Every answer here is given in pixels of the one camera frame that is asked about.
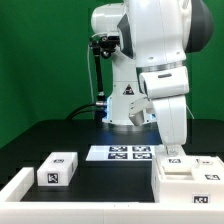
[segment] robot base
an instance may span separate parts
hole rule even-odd
[[[105,129],[110,129],[112,131],[118,131],[118,132],[140,132],[145,130],[158,129],[156,122],[147,123],[142,126],[134,126],[133,124],[119,125],[119,124],[103,123],[102,127]]]
[[[160,146],[152,160],[152,189],[160,203],[223,203],[224,163],[219,157],[170,157]]]

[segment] white panel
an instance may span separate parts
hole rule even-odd
[[[0,202],[20,201],[34,183],[34,169],[23,168],[0,191]]]

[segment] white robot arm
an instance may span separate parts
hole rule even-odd
[[[187,136],[185,53],[200,51],[213,33],[203,1],[126,0],[114,8],[98,8],[92,26],[95,32],[119,35],[120,51],[134,61],[139,92],[147,96],[147,106],[156,115],[162,142],[169,154],[178,153]],[[135,125],[144,121],[135,113],[130,118]]]

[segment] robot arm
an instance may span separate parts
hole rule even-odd
[[[208,31],[200,37],[203,44],[194,44],[190,51],[200,50],[208,42],[211,16],[200,0],[129,0],[127,6],[129,26],[125,17],[118,24],[120,41],[124,42],[121,50],[127,52],[125,46],[132,42],[129,53],[133,51],[136,61],[139,88],[152,104],[168,154],[177,154],[187,136],[185,94],[189,84],[185,51],[194,41],[192,32],[197,33],[202,26]],[[198,23],[193,17],[195,10],[199,17],[204,16],[197,28],[192,25]]]

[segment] white box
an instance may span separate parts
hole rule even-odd
[[[167,156],[155,150],[152,189],[160,203],[224,203],[224,164],[218,157]]]
[[[38,186],[68,186],[78,166],[76,152],[53,152],[37,171]]]

